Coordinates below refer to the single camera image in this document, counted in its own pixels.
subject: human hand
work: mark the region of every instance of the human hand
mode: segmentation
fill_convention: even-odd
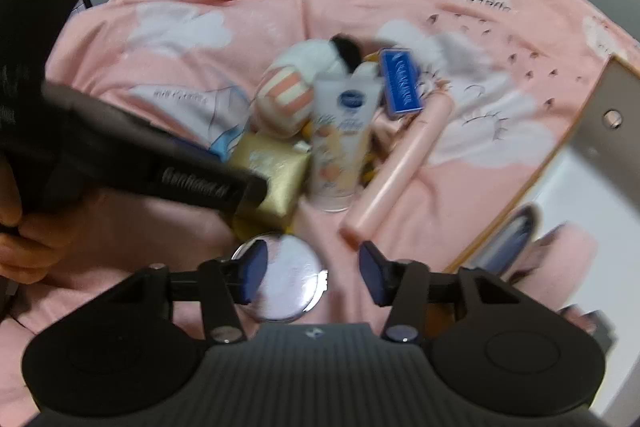
[[[23,216],[11,165],[0,157],[0,223],[17,226],[20,233],[0,233],[0,276],[27,284],[43,279],[78,237],[89,207],[97,200],[97,193],[89,194],[59,212]]]

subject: nivea logo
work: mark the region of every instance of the nivea logo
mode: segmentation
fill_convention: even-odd
[[[361,107],[364,103],[364,100],[364,93],[361,91],[356,91],[354,89],[341,93],[340,97],[338,98],[341,106],[348,107],[350,109]]]

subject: gold package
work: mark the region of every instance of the gold package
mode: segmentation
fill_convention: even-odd
[[[311,155],[263,134],[245,133],[229,163],[267,179],[267,197],[258,208],[242,208],[238,214],[272,227],[286,228],[298,205]]]

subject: pink bottle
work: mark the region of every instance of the pink bottle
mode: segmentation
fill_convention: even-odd
[[[427,97],[424,109],[407,129],[358,201],[351,205],[340,224],[340,233],[352,245],[372,239],[409,181],[428,158],[442,134],[454,102],[444,89]]]

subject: ribbed gray surface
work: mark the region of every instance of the ribbed gray surface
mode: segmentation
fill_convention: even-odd
[[[318,328],[322,335],[310,335]],[[590,427],[586,409],[514,419],[453,394],[418,347],[369,325],[263,325],[254,340],[210,349],[193,380],[166,402],[115,419],[46,412],[31,427]]]

